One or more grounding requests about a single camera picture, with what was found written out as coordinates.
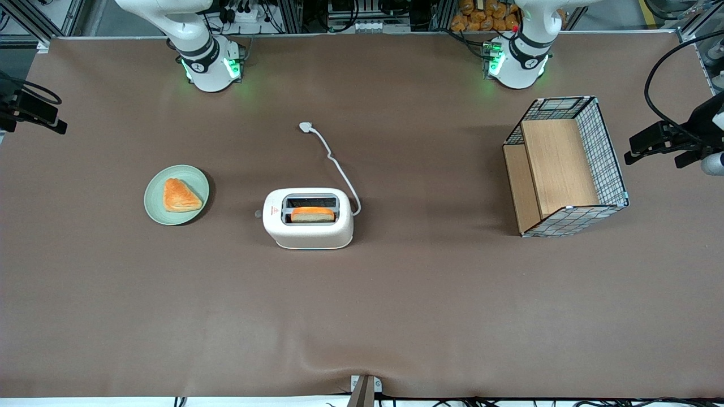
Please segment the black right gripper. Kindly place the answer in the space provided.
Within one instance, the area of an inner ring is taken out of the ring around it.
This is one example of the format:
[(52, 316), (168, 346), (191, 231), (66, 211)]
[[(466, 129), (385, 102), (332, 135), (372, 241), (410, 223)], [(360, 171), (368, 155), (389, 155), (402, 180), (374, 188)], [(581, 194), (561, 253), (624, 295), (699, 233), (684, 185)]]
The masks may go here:
[(29, 122), (65, 135), (67, 123), (58, 116), (58, 109), (23, 90), (23, 81), (19, 79), (1, 80), (1, 129), (2, 132), (15, 132), (16, 124)]

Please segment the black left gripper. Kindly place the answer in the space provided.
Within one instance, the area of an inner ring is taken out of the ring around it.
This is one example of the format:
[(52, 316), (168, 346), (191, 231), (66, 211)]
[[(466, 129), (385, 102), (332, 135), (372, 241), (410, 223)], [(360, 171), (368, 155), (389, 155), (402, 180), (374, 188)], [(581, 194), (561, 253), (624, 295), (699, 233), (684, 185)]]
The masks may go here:
[[(686, 121), (686, 129), (702, 148), (722, 150), (722, 114), (723, 93), (716, 95), (696, 106)], [(629, 138), (630, 150), (624, 155), (626, 165), (635, 164), (644, 157), (655, 154), (670, 154), (689, 147), (689, 137), (675, 127), (657, 122)], [(677, 169), (683, 169), (706, 157), (701, 150), (686, 150), (675, 157)]]

